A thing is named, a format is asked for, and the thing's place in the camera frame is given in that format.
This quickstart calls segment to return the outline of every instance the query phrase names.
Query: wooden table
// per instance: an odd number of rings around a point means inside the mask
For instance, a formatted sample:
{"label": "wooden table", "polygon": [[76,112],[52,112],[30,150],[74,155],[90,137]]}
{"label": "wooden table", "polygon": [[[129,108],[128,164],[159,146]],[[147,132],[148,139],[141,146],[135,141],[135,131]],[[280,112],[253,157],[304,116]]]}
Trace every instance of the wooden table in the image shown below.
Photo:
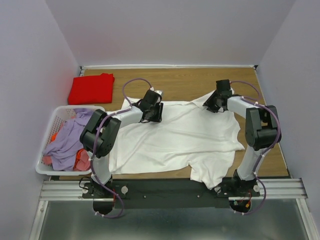
{"label": "wooden table", "polygon": [[[110,73],[115,77],[113,86],[113,99],[110,104],[95,104],[105,108],[106,111],[114,111],[121,108],[124,101],[122,86],[128,80],[134,78],[145,78],[151,82],[156,90],[163,90],[163,101],[191,101],[199,98],[216,89],[216,81],[229,79],[231,81],[241,80],[253,84],[260,89],[257,77],[252,68],[157,68],[157,69],[88,69],[85,76],[100,75]],[[232,84],[235,92],[243,96],[257,96],[257,93],[246,84]],[[132,98],[142,98],[148,85],[144,81],[135,81],[127,85],[125,93]],[[245,119],[235,114],[240,125],[238,140],[245,148]],[[234,163],[227,172],[227,177],[231,177],[240,165],[245,154],[245,150],[235,153]],[[114,179],[134,178],[134,179],[154,179],[154,178],[189,178],[191,168],[185,167],[180,170],[139,173],[139,174],[118,174],[113,175]],[[288,176],[288,171],[278,145],[272,149],[265,157],[258,175],[261,177]]]}

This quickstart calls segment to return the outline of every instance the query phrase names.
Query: orange cloth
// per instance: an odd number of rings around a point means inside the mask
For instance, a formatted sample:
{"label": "orange cloth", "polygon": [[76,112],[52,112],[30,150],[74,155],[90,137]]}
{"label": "orange cloth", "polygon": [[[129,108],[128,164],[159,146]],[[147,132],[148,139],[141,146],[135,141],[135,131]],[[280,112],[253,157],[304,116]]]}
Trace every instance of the orange cloth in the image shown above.
{"label": "orange cloth", "polygon": [[57,135],[58,135],[57,132],[55,134],[53,134],[50,142],[53,142],[54,140],[56,140]]}

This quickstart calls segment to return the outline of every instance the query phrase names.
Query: red cloth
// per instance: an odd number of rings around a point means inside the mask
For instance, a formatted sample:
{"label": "red cloth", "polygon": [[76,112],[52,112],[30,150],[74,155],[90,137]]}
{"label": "red cloth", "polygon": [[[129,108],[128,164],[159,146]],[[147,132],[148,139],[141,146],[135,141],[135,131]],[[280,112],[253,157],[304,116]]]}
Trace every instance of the red cloth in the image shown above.
{"label": "red cloth", "polygon": [[114,82],[114,75],[107,73],[75,77],[68,103],[69,105],[112,103]]}

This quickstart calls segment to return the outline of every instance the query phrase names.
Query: laundry basket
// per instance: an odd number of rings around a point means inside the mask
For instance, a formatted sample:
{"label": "laundry basket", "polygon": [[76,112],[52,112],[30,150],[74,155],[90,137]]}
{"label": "laundry basket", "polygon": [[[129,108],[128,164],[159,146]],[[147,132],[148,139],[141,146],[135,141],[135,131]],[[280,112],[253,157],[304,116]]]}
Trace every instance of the laundry basket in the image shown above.
{"label": "laundry basket", "polygon": [[92,105],[67,105],[67,106],[59,106],[57,107],[48,124],[48,127],[45,131],[44,138],[41,143],[40,153],[38,155],[37,163],[35,166],[35,170],[39,174],[49,175],[49,176],[79,176],[86,175],[91,173],[91,170],[88,171],[55,171],[51,165],[46,165],[42,162],[43,151],[50,143],[51,137],[60,130],[61,125],[68,119],[76,116],[74,109],[86,108],[97,110],[105,110],[101,106],[92,106]]}

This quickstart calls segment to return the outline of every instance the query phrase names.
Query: purple cable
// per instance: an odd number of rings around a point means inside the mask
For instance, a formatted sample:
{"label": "purple cable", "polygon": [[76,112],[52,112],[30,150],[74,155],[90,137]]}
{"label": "purple cable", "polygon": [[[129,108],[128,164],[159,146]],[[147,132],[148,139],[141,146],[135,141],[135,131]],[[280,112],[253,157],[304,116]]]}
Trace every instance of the purple cable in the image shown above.
{"label": "purple cable", "polygon": [[116,192],[114,192],[114,191],[112,191],[110,188],[106,187],[106,186],[101,182],[101,180],[98,178],[98,175],[96,174],[96,171],[95,171],[95,169],[94,169],[93,161],[94,161],[95,156],[96,156],[97,142],[98,142],[99,134],[100,134],[100,131],[101,131],[102,127],[104,126],[104,123],[106,122],[106,120],[107,120],[108,118],[112,117],[112,116],[115,116],[115,115],[118,115],[118,114],[123,114],[123,113],[126,113],[126,112],[131,111],[132,103],[130,102],[129,98],[128,98],[127,95],[125,94],[125,87],[126,87],[126,85],[127,85],[128,83],[131,83],[131,82],[133,82],[133,81],[135,81],[135,80],[143,80],[143,81],[145,81],[145,82],[147,82],[147,83],[149,84],[150,88],[152,88],[151,83],[150,83],[148,80],[144,79],[144,78],[135,78],[135,79],[132,79],[132,80],[130,80],[130,81],[127,81],[127,82],[123,85],[123,87],[122,87],[122,94],[123,94],[124,98],[128,101],[128,103],[129,103],[129,105],[130,105],[130,108],[127,108],[127,109],[124,109],[124,110],[120,110],[120,111],[117,111],[117,112],[113,112],[113,113],[110,113],[109,115],[107,115],[107,116],[101,121],[99,127],[96,129],[96,135],[95,135],[95,139],[94,139],[94,143],[93,143],[92,157],[91,157],[91,161],[90,161],[91,171],[92,171],[93,175],[95,176],[95,179],[96,179],[96,181],[98,182],[98,184],[100,184],[105,190],[107,190],[108,192],[110,192],[110,193],[112,193],[114,196],[116,196],[116,197],[119,199],[119,201],[120,201],[120,203],[121,203],[121,205],[122,205],[121,211],[120,211],[117,215],[115,215],[115,216],[108,216],[108,215],[104,215],[104,214],[101,214],[101,213],[99,213],[99,212],[96,212],[97,215],[99,215],[99,216],[101,216],[101,217],[103,217],[103,218],[107,218],[107,219],[116,219],[116,218],[119,218],[119,217],[122,215],[122,213],[123,213],[123,211],[124,211],[124,209],[125,209],[125,204],[124,204],[124,201],[121,199],[121,197],[120,197]]}
{"label": "purple cable", "polygon": [[256,93],[258,94],[258,98],[257,98],[257,99],[252,98],[252,97],[250,97],[250,96],[243,96],[244,98],[249,99],[249,100],[252,100],[252,101],[259,101],[259,100],[261,99],[261,94],[260,94],[259,90],[258,90],[254,85],[252,85],[251,83],[246,82],[246,81],[231,81],[231,82],[230,82],[230,84],[233,84],[233,83],[247,84],[247,85],[249,85],[250,87],[252,87],[252,88],[256,91]]}
{"label": "purple cable", "polygon": [[144,78],[141,78],[141,77],[134,78],[134,79],[131,79],[131,80],[127,81],[127,82],[123,85],[123,87],[122,87],[122,94],[123,94],[125,100],[128,101],[130,107],[132,106],[132,103],[130,102],[129,98],[127,97],[127,95],[126,95],[126,93],[125,93],[125,87],[126,87],[127,84],[129,84],[129,83],[131,83],[131,82],[133,82],[133,81],[135,81],[135,80],[143,80],[143,81],[145,81],[145,82],[147,82],[147,83],[149,84],[150,88],[152,88],[151,83],[150,83],[148,80],[146,80],[146,79],[144,79]]}

